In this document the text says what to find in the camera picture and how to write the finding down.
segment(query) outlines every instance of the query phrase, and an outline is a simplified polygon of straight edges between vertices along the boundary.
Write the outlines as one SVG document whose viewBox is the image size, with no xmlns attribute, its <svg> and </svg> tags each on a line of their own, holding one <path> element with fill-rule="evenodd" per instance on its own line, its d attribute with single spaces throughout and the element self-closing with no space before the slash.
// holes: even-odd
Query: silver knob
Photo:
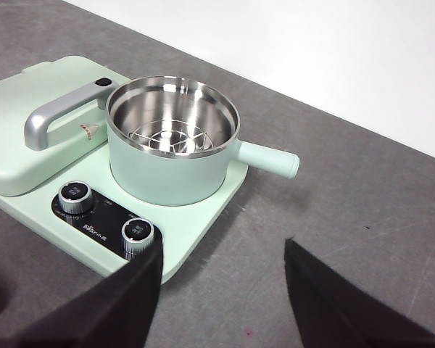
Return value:
<svg viewBox="0 0 435 348">
<path fill-rule="evenodd" d="M 148 220 L 141 217 L 127 220 L 121 230 L 124 250 L 129 254 L 140 254 L 154 240 L 154 227 Z"/>
<path fill-rule="evenodd" d="M 68 214 L 81 214 L 94 205 L 90 186 L 83 181 L 70 181 L 58 191 L 61 209 Z"/>
</svg>

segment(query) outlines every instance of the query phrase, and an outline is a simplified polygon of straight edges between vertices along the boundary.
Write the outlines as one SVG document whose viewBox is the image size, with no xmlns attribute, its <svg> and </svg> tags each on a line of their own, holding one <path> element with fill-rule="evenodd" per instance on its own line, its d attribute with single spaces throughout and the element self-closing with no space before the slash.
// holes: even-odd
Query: cooking pot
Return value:
<svg viewBox="0 0 435 348">
<path fill-rule="evenodd" d="M 195 80 L 153 76 L 117 86 L 102 78 L 61 99 L 70 107 L 53 101 L 41 108 L 47 116 L 34 114 L 54 120 L 55 106 L 61 115 L 90 99 L 103 108 L 106 100 L 113 177 L 146 202 L 185 205 L 205 199 L 219 189 L 231 160 L 287 178 L 298 171 L 297 155 L 239 140 L 237 109 L 222 93 Z M 42 137 L 36 133 L 43 132 L 34 128 L 32 123 L 25 127 L 26 144 L 39 150 Z"/>
</svg>

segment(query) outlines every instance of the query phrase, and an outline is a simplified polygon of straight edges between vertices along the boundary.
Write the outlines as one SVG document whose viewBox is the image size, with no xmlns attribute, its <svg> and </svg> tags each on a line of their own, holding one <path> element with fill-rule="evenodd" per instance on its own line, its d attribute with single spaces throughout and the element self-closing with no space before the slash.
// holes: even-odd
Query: gray countertop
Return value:
<svg viewBox="0 0 435 348">
<path fill-rule="evenodd" d="M 302 159 L 293 181 L 249 170 L 162 287 L 148 347 L 300 347 L 283 269 L 288 237 L 435 332 L 434 158 L 64 2 L 0 1 L 0 80 L 73 54 L 130 78 L 208 83 L 239 109 L 242 139 Z M 100 279 L 0 210 L 0 336 Z"/>
</svg>

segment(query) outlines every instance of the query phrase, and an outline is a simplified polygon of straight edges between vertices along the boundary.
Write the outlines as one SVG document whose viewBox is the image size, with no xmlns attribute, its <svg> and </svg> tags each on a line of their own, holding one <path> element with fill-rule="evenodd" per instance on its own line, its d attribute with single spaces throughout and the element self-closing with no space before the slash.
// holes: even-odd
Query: mint green appliance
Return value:
<svg viewBox="0 0 435 348">
<path fill-rule="evenodd" d="M 71 107 L 60 108 L 58 113 L 52 112 L 52 108 L 50 111 L 42 109 L 45 105 L 54 106 L 55 100 L 63 101 L 60 105 L 68 105 L 68 100 L 64 101 L 66 95 L 102 78 L 121 85 L 129 81 L 83 57 L 42 62 L 0 81 L 0 208 L 83 264 L 107 276 L 124 265 L 126 257 L 67 223 L 65 219 L 75 220 L 71 214 L 65 215 L 65 219 L 57 217 L 52 207 L 65 183 L 85 182 L 110 204 L 114 202 L 128 210 L 129 218 L 139 216 L 159 228 L 165 255 L 164 283 L 183 264 L 239 189 L 247 174 L 247 164 L 226 159 L 223 181 L 199 202 L 161 206 L 140 200 L 117 183 L 112 174 L 113 164 L 110 167 L 112 143 L 107 143 L 103 109 L 107 94 L 116 88 L 115 85 L 107 87 L 100 82 L 99 93 L 86 91 L 84 98 L 70 102 Z M 30 115 L 34 116 L 32 125 L 26 124 L 31 122 Z M 45 115 L 54 117 L 46 120 L 42 117 Z M 40 140 L 33 138 L 36 133 L 42 135 Z M 119 137 L 117 140 L 126 144 Z M 245 146 L 236 140 L 228 148 L 234 151 L 240 147 L 244 157 Z M 97 233 L 92 227 L 85 228 Z M 111 239 L 122 238 L 121 230 L 110 233 L 113 233 Z M 102 233 L 99 235 L 100 239 L 105 237 Z"/>
</svg>

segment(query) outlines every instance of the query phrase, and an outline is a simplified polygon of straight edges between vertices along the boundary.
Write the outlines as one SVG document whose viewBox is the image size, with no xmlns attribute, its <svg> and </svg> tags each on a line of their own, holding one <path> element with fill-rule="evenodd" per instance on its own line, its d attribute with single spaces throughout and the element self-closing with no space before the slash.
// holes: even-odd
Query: lid handle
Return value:
<svg viewBox="0 0 435 348">
<path fill-rule="evenodd" d="M 48 147 L 47 130 L 50 123 L 68 112 L 97 99 L 99 108 L 104 110 L 107 98 L 118 84 L 109 78 L 100 78 L 38 109 L 35 109 L 24 124 L 24 141 L 29 149 L 41 151 Z"/>
</svg>

